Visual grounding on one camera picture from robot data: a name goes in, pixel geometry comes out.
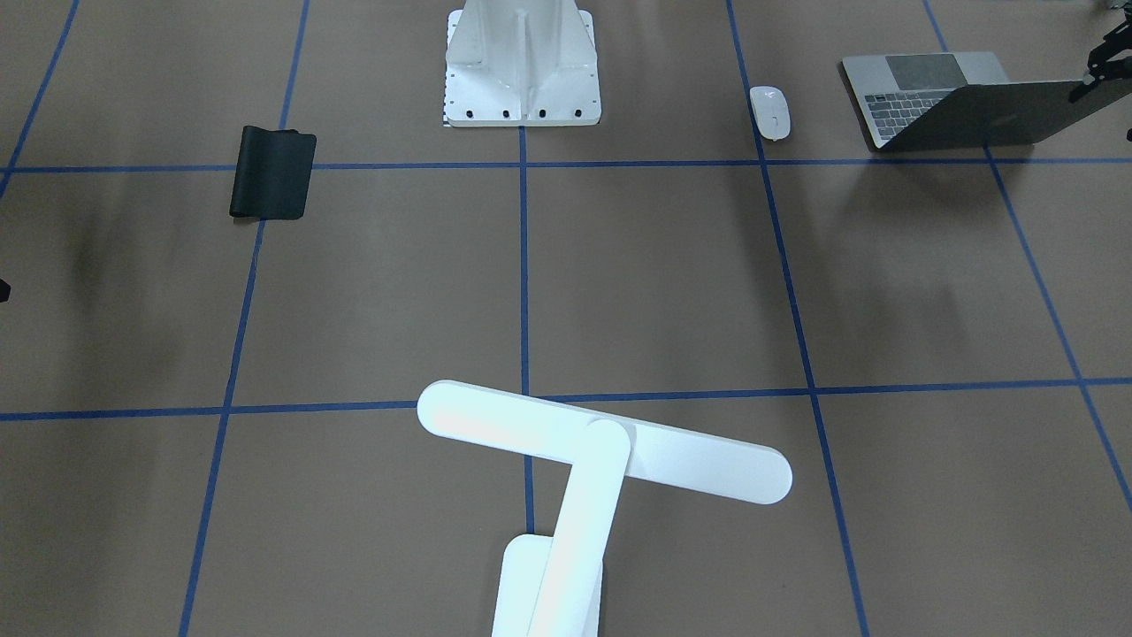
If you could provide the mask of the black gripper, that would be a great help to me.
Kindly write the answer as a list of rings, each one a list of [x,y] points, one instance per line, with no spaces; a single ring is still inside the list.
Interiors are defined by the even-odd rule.
[[[1117,59],[1121,53],[1131,50],[1131,23],[1125,18],[1118,26],[1103,36],[1103,41],[1094,48],[1087,59],[1087,70],[1082,80],[1070,92],[1067,101],[1077,104],[1103,83],[1129,80],[1131,78],[1131,57]]]

